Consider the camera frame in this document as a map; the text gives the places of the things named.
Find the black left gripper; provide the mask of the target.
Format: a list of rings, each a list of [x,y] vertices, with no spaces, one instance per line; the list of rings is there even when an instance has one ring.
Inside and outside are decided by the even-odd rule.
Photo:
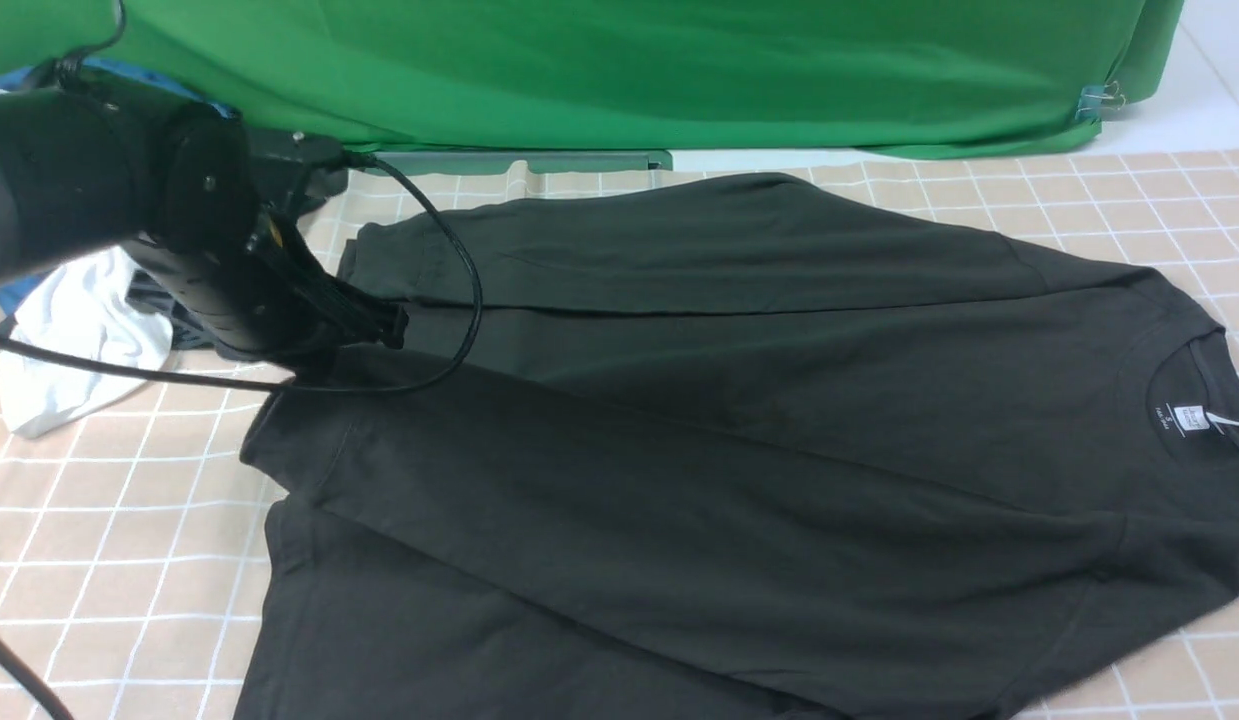
[[[199,249],[130,240],[126,254],[239,359],[322,366],[339,348],[401,348],[409,315],[327,273],[296,223],[261,214],[240,240]]]

